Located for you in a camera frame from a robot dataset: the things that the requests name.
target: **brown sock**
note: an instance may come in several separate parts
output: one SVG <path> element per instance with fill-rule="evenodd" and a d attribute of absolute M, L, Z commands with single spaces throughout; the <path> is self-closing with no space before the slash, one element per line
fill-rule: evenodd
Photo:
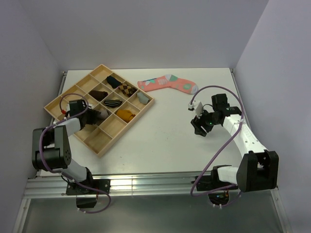
<path fill-rule="evenodd" d="M 102 101 L 107 95 L 108 93 L 105 91 L 90 91 L 89 95 L 92 96 L 94 99 L 96 99 L 97 101 Z"/>

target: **folded sock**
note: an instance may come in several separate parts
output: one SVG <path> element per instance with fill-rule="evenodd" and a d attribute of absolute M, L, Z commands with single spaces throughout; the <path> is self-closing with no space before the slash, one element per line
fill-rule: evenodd
<path fill-rule="evenodd" d="M 118 80 L 116 80 L 114 77 L 110 75 L 107 77 L 107 82 L 112 86 L 113 89 L 121 85 L 121 82 L 119 82 Z"/>
<path fill-rule="evenodd" d="M 119 107 L 123 103 L 122 100 L 104 100 L 105 106 L 109 108 Z"/>
<path fill-rule="evenodd" d="M 108 93 L 105 91 L 90 91 L 89 95 L 92 96 L 94 99 L 96 99 L 97 101 L 102 101 L 107 95 Z"/>
<path fill-rule="evenodd" d="M 125 83 L 122 83 L 122 85 L 119 86 L 119 89 L 123 94 L 125 94 L 128 97 L 131 97 L 137 91 L 136 88 L 129 86 Z"/>
<path fill-rule="evenodd" d="M 150 99 L 148 99 L 148 97 L 146 97 L 144 94 L 142 94 L 141 92 L 137 93 L 137 97 L 139 99 L 139 102 L 141 102 L 142 104 L 147 104 Z"/>
<path fill-rule="evenodd" d="M 109 117 L 109 113 L 106 109 L 102 110 L 99 115 L 97 115 L 97 118 L 101 120 L 106 120 Z"/>
<path fill-rule="evenodd" d="M 136 116 L 130 110 L 122 110 L 122 109 L 118 110 L 116 114 L 126 123 L 130 122 Z"/>

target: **striped sock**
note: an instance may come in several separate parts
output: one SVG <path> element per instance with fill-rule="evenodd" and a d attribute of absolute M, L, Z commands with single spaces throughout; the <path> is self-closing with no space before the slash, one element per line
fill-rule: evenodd
<path fill-rule="evenodd" d="M 122 103 L 122 100 L 104 100 L 105 106 L 109 108 L 119 107 Z"/>

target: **gray sock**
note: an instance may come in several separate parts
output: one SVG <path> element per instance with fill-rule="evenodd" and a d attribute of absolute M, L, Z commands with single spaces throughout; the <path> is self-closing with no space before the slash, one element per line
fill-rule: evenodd
<path fill-rule="evenodd" d="M 150 99 L 148 99 L 148 97 L 146 97 L 144 94 L 142 94 L 141 92 L 137 93 L 137 97 L 139 99 L 139 102 L 141 102 L 142 104 L 147 104 Z"/>
<path fill-rule="evenodd" d="M 106 120 L 109 114 L 107 110 L 102 110 L 101 113 L 97 116 L 99 119 Z"/>

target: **sock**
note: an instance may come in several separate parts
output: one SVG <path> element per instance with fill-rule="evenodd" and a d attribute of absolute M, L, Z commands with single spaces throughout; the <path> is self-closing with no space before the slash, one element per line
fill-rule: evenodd
<path fill-rule="evenodd" d="M 105 106 L 109 108 L 119 107 L 122 103 L 122 100 L 104 100 Z"/>
<path fill-rule="evenodd" d="M 130 122 L 136 115 L 133 114 L 130 110 L 118 110 L 116 115 L 124 120 L 126 123 Z"/>
<path fill-rule="evenodd" d="M 138 87 L 144 91 L 153 91 L 166 87 L 170 87 L 187 94 L 195 94 L 198 91 L 198 86 L 192 81 L 180 79 L 172 74 L 167 74 L 155 79 L 137 82 Z"/>
<path fill-rule="evenodd" d="M 119 89 L 128 97 L 131 97 L 137 91 L 136 88 L 126 85 L 125 83 L 122 83 L 122 85 L 119 86 Z"/>
<path fill-rule="evenodd" d="M 121 83 L 118 80 L 116 80 L 114 77 L 110 75 L 107 77 L 107 82 L 112 86 L 113 89 L 121 85 Z"/>
<path fill-rule="evenodd" d="M 150 99 L 148 99 L 148 97 L 146 97 L 144 94 L 142 94 L 141 92 L 138 92 L 137 93 L 137 97 L 138 97 L 138 99 L 139 99 L 139 102 L 141 102 L 142 104 L 147 104 L 149 101 L 150 101 Z"/>
<path fill-rule="evenodd" d="M 107 95 L 108 93 L 105 91 L 90 91 L 89 95 L 92 96 L 94 99 L 96 99 L 97 101 L 102 101 Z"/>
<path fill-rule="evenodd" d="M 102 110 L 101 113 L 99 115 L 97 115 L 97 118 L 101 119 L 101 120 L 106 120 L 109 116 L 109 113 L 107 110 Z"/>

